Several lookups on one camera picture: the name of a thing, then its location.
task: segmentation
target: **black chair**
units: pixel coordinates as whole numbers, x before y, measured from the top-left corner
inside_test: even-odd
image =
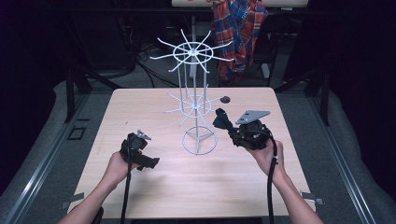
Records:
[[[261,70],[264,63],[270,64],[267,87],[271,84],[279,44],[289,26],[290,22],[285,16],[271,15],[263,22],[260,29],[253,52],[253,63],[258,65],[257,70]]]

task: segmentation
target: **plaid shirt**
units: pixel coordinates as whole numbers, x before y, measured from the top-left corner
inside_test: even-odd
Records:
[[[220,57],[233,59],[219,61],[219,84],[230,86],[238,82],[247,63],[252,63],[252,54],[260,26],[268,15],[262,0],[214,0],[213,28]]]

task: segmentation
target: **wooden table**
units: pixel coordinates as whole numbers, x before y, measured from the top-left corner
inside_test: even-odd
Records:
[[[266,7],[306,7],[308,0],[266,0]],[[212,7],[212,1],[207,0],[172,0],[173,7]]]
[[[216,113],[205,116],[207,127],[216,132],[216,148],[206,155],[193,155],[182,146],[182,137],[194,126],[177,109],[179,89],[120,89],[113,92],[91,154],[78,182],[76,193],[88,195],[105,172],[108,159],[128,133],[141,130],[152,138],[143,150],[150,157],[159,157],[154,169],[133,170],[126,217],[190,218],[190,217],[261,217],[268,216],[266,181],[254,159],[241,147],[235,147],[227,131],[216,129],[212,122]],[[222,95],[231,98],[223,104],[213,101],[211,108],[224,109],[234,123],[245,110],[269,110],[261,119],[275,139],[284,144],[286,170],[298,190],[309,192],[301,164],[290,138],[275,93],[269,88],[208,89],[207,98]],[[211,145],[208,138],[202,143]],[[119,218],[125,180],[105,200],[104,218]],[[276,216],[288,214],[276,188],[273,187]]]

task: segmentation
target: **wire display stand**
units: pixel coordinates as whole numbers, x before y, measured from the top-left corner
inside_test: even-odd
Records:
[[[171,113],[171,112],[180,111],[185,116],[185,118],[179,124],[179,127],[183,125],[188,118],[195,119],[195,126],[187,129],[183,135],[183,139],[182,139],[183,147],[191,154],[205,155],[211,152],[213,149],[215,149],[216,144],[218,142],[218,138],[216,136],[216,133],[207,127],[206,122],[204,120],[204,116],[207,115],[210,111],[214,111],[211,108],[212,102],[222,97],[221,96],[214,100],[208,100],[206,97],[206,93],[207,93],[206,74],[209,74],[209,71],[207,71],[206,69],[206,64],[212,59],[222,60],[226,62],[232,61],[233,59],[227,60],[214,56],[214,49],[227,47],[230,44],[232,44],[232,42],[226,45],[211,48],[210,46],[204,43],[210,37],[210,31],[202,42],[188,41],[183,33],[183,30],[181,30],[181,34],[183,35],[185,42],[179,44],[178,46],[169,44],[158,38],[158,40],[161,43],[169,47],[172,47],[173,52],[171,54],[163,55],[160,57],[150,57],[150,59],[159,60],[167,57],[174,57],[176,59],[177,65],[173,69],[168,70],[168,72],[175,72],[177,70],[180,95],[179,97],[176,97],[175,95],[169,92],[168,94],[179,101],[179,106],[178,109],[169,110],[165,112]],[[183,88],[181,86],[181,74],[180,74],[180,66],[182,64],[184,65],[184,86],[185,86],[184,95],[182,90]],[[203,92],[201,94],[197,93],[197,84],[196,84],[196,73],[197,73],[198,64],[204,70],[204,86],[203,86]],[[190,66],[191,74],[193,74],[192,76],[193,92],[191,92],[187,86],[187,65]],[[209,148],[202,149],[201,148],[202,141],[208,138],[213,140],[213,144],[211,144],[210,145],[211,147]]]

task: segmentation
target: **person's right hand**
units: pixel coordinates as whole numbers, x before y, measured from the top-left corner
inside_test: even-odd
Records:
[[[133,163],[132,169],[139,167]],[[115,188],[128,174],[128,163],[125,162],[119,152],[114,152],[108,162],[105,174],[103,175],[101,184],[107,184],[111,188]]]
[[[275,142],[277,147],[277,165],[274,170],[274,179],[286,175],[285,166],[283,163],[283,144],[279,141]],[[265,148],[256,150],[247,148],[247,151],[253,156],[262,171],[268,175],[274,155],[274,144],[271,139],[268,139]]]

